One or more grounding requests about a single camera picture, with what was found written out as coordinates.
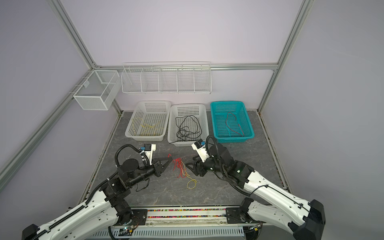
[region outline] metal beam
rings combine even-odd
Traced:
[[[153,65],[153,68],[175,67],[180,65]],[[231,63],[231,64],[210,64],[212,71],[222,70],[276,70],[277,63]],[[123,70],[123,66],[100,66],[101,70]]]
[[[45,138],[49,131],[54,127],[56,122],[69,108],[73,101],[73,92],[79,88],[79,85],[91,74],[91,70],[87,71],[77,85],[72,89],[72,93],[68,93],[61,103],[49,114],[42,124],[32,133],[31,136],[23,143],[17,153],[8,160],[8,162],[0,169],[0,192],[9,183],[17,171],[22,167],[25,161],[31,156],[40,142]]]
[[[264,92],[263,98],[260,102],[258,111],[262,112],[265,103],[272,91],[273,86],[275,85],[276,79],[279,77],[279,74],[284,67],[284,64],[286,60],[288,59],[289,53],[291,52],[293,45],[295,44],[295,41],[300,33],[300,30],[305,22],[306,17],[308,16],[308,13],[312,7],[314,0],[303,0],[299,13],[297,14],[295,23],[293,24],[293,28],[290,32],[290,35],[287,39],[287,42],[285,43],[285,46],[283,48],[283,52],[280,55],[279,61],[278,61],[278,68],[274,71],[272,74],[271,80],[269,81],[269,84]]]
[[[82,41],[79,33],[76,31],[71,19],[69,18],[67,12],[65,11],[60,0],[46,0],[50,5],[51,9],[55,13],[57,19],[60,21],[64,30],[68,34],[69,38],[75,45],[76,49],[84,59],[85,63],[88,65],[88,68],[97,68],[97,64],[92,59],[91,54],[88,52],[84,42]]]

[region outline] gray wall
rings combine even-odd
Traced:
[[[0,8],[0,167],[87,71],[45,0]],[[116,112],[84,111],[74,101],[0,192],[0,239],[20,239],[77,204]]]
[[[262,115],[323,239],[382,239],[384,2],[316,0]]]

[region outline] gray work surface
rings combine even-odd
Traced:
[[[248,111],[255,137],[245,142],[224,143],[230,154],[235,160],[243,161],[252,166],[261,175],[274,184],[282,187],[281,180],[272,158],[272,153],[265,139],[263,129],[260,125],[257,112]],[[124,112],[117,130],[112,138],[111,144],[107,150],[103,162],[95,177],[93,187],[107,179],[116,171],[114,162],[115,152],[124,144],[132,144],[135,147],[141,147],[144,143],[156,144],[154,158],[167,157],[172,155],[173,159],[181,158],[184,163],[191,162],[192,157],[198,155],[192,147],[175,147],[168,143],[167,133],[161,142],[142,142],[136,141],[125,136],[125,130],[128,126],[132,112]],[[211,112],[207,112],[209,133],[213,135]],[[143,165],[141,156],[127,147],[119,154],[120,164],[124,160],[135,158]],[[245,198],[244,195],[237,192],[227,182],[218,179],[214,173],[208,172],[204,177],[195,176],[189,169],[187,172],[193,179],[197,180],[194,189],[187,188],[189,178],[177,178],[180,170],[174,171],[174,163],[171,163],[166,171],[160,177],[152,176],[149,186],[146,189],[136,192],[136,187],[131,189],[131,194],[125,198],[131,207],[144,206],[165,206],[165,205],[240,205]],[[146,182],[139,183],[139,189],[146,186]],[[253,194],[252,198],[260,203],[267,204],[266,201]]]

